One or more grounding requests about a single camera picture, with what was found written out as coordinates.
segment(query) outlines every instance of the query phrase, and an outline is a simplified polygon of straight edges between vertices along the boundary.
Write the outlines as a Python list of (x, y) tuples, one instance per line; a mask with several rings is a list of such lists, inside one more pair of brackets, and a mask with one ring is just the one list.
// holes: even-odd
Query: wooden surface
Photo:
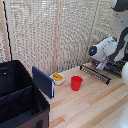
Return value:
[[(55, 86), (50, 103), (50, 128), (110, 128), (128, 101), (128, 87), (121, 78), (109, 85), (81, 71), (79, 67), (64, 71), (63, 85)], [(71, 77), (83, 78), (79, 91), (71, 89)]]

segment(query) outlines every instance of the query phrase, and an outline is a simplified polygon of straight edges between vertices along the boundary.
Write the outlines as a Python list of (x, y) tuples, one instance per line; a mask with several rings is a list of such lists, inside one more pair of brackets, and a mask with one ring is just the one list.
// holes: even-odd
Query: black bin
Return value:
[(0, 128), (48, 128), (49, 111), (20, 61), (0, 64)]

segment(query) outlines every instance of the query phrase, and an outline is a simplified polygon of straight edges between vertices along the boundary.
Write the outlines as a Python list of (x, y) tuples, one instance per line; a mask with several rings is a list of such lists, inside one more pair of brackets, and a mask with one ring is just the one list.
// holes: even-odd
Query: red cup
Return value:
[(71, 88), (74, 91), (78, 91), (80, 89), (80, 85), (82, 83), (83, 79), (79, 76), (73, 76), (71, 78)]

